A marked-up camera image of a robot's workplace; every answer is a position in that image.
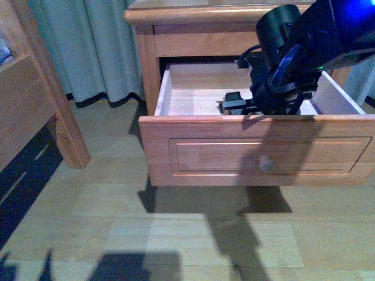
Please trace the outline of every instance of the drawer knob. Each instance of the drawer knob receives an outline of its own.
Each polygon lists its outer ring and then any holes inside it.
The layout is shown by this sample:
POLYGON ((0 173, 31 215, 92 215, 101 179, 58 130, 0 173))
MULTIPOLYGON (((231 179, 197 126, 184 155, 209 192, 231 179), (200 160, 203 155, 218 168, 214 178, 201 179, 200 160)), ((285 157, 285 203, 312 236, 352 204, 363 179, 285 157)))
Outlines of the drawer knob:
POLYGON ((271 173, 276 169, 276 164, 268 155, 264 155, 260 157, 259 169, 271 173))

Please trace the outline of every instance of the nightstand top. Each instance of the nightstand top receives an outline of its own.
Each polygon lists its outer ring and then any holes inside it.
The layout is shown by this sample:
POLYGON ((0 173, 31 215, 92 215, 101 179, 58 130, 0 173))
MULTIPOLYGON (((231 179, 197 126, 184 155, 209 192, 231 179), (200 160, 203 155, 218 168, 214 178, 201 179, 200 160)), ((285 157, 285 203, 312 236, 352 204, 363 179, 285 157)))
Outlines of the nightstand top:
POLYGON ((313 0, 137 0, 124 13, 132 25, 250 23, 283 4, 304 12, 313 0))
POLYGON ((280 4, 312 4, 314 0, 137 0, 128 10, 207 8, 214 6, 249 6, 280 4))

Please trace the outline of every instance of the wooden floor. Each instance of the wooden floor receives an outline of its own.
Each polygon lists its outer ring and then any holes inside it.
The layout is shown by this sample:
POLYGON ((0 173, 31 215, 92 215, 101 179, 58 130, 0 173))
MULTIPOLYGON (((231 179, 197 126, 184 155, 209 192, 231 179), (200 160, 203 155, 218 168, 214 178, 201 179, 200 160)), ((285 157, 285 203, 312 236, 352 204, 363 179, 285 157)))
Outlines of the wooden floor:
POLYGON ((62 163, 1 253, 17 280, 374 281, 375 181, 362 187, 148 184, 138 104, 73 111, 92 155, 62 163))

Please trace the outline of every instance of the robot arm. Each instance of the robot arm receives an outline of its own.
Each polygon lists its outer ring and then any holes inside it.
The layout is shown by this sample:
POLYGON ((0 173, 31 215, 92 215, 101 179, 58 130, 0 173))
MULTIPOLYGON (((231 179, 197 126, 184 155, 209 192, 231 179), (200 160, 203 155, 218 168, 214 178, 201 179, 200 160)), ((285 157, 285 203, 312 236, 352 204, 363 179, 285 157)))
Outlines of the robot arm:
POLYGON ((238 66, 253 68, 253 99, 227 94, 220 110, 238 114, 296 114, 322 71, 353 66, 375 55, 375 0, 317 0, 300 15, 279 6, 256 25, 262 52, 245 52, 238 66))

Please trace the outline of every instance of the wooden nightstand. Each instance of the wooden nightstand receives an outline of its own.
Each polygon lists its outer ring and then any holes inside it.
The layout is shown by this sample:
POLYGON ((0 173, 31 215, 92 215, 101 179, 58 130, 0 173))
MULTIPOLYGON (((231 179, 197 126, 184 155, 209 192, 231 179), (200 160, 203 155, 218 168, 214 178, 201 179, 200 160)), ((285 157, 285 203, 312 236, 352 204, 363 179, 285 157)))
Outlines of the wooden nightstand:
MULTIPOLYGON (((289 2, 301 12, 311 4, 289 2)), ((250 92, 248 73, 234 64, 171 64, 161 80, 160 58, 238 56, 258 44, 255 24, 276 6, 146 0, 125 11, 141 56, 150 116, 139 122, 152 184, 348 185, 373 173, 375 115, 327 74, 297 116, 220 115, 226 92, 250 92)))

